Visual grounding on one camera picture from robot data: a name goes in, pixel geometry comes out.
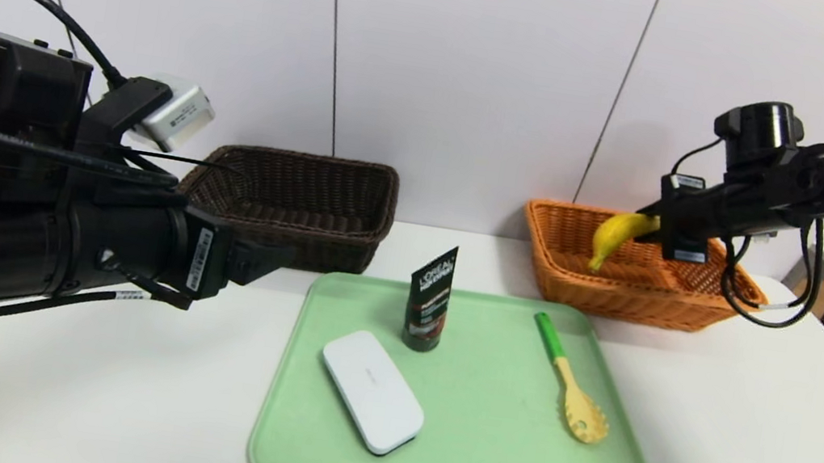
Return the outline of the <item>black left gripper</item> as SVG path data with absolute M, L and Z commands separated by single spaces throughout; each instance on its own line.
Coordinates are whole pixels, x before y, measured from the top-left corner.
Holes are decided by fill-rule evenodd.
M 100 189 L 68 211 L 58 296 L 129 282 L 187 309 L 226 281 L 247 286 L 296 258 L 290 246 L 233 241 L 230 225 L 185 201 Z

